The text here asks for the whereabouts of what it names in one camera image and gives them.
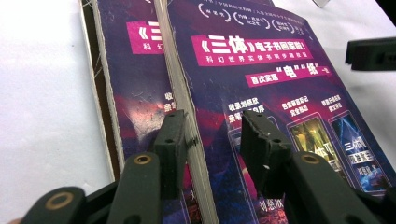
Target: clamp jaw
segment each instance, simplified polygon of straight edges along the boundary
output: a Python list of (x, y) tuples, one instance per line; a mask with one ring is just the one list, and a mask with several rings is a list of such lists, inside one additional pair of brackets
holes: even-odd
[(244, 111), (242, 158), (259, 194), (284, 198), (290, 223), (396, 223), (396, 188), (382, 200), (354, 190), (322, 157), (291, 147), (263, 114)]
[(55, 189), (41, 197), (21, 224), (162, 223), (161, 200), (179, 198), (187, 147), (183, 110), (165, 116), (148, 152), (130, 157), (119, 181), (85, 196), (82, 189)]

